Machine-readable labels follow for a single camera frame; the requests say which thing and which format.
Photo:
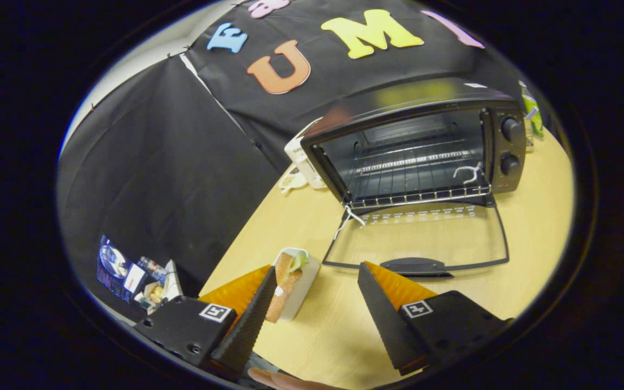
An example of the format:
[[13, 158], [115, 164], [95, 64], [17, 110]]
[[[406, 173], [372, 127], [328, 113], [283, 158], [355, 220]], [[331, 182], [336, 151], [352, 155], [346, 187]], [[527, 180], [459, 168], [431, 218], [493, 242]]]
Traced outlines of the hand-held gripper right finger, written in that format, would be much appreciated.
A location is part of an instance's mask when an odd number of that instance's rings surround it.
[[371, 262], [361, 263], [357, 284], [392, 366], [401, 375], [451, 366], [513, 322], [461, 292], [438, 294]]

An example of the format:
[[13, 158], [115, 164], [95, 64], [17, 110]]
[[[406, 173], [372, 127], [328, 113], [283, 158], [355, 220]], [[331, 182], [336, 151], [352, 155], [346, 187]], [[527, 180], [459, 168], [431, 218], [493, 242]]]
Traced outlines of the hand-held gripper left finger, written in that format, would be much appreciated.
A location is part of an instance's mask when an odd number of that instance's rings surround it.
[[200, 298], [171, 299], [133, 328], [188, 365], [237, 378], [250, 358], [276, 287], [275, 267], [265, 265]]

